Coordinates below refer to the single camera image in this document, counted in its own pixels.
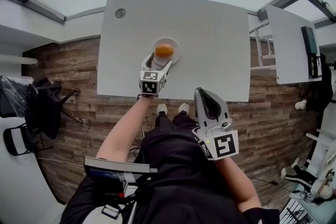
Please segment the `black sleeve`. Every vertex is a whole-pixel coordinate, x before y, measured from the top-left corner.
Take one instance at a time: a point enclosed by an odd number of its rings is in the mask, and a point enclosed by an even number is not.
[[[243,212],[243,215],[251,224],[280,223],[280,211],[278,209],[251,208]]]
[[[107,204],[110,193],[118,192],[117,187],[85,177],[65,207],[60,224],[82,224],[91,211]]]

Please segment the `plastic bag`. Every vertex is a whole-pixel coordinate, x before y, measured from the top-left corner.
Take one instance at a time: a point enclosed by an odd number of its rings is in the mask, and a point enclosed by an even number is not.
[[[16,115],[25,117],[27,110],[28,85],[32,84],[32,77],[6,77],[0,76],[0,89],[8,98]]]

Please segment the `white shoe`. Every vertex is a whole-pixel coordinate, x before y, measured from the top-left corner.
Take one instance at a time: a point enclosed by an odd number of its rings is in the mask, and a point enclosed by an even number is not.
[[[185,111],[187,115],[189,115],[189,105],[186,103],[181,104],[179,107],[179,113],[182,111]]]
[[[307,102],[306,100],[297,102],[297,103],[295,104],[295,109],[296,109],[296,110],[306,109],[306,102]]]
[[[292,167],[292,168],[294,169],[294,166],[296,166],[296,165],[299,164],[299,160],[300,160],[300,158],[297,157],[297,158],[294,160],[294,162],[290,165],[290,167]]]
[[[286,175],[287,175],[286,168],[281,169],[281,171],[280,171],[280,177],[282,179],[284,179]]]
[[[159,116],[160,112],[164,112],[166,115],[168,114],[167,106],[165,104],[159,104],[156,109],[156,116]]]

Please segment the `forearm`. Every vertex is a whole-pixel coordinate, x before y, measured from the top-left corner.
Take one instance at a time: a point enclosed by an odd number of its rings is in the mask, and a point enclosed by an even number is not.
[[[215,164],[224,177],[232,192],[233,199],[241,211],[252,207],[261,207],[258,194],[251,180],[231,158],[220,159],[215,161]]]
[[[125,162],[153,98],[140,97],[105,138],[97,158]]]

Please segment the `black shirt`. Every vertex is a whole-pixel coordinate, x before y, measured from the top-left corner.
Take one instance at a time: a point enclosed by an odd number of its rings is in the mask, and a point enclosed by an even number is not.
[[[148,199],[139,203],[134,224],[279,223],[279,210],[239,211],[225,180],[206,159],[191,131],[149,133],[141,150],[145,163],[159,173],[146,187]],[[86,177],[68,203],[61,224],[80,224],[92,210],[105,205],[103,193],[108,187]]]

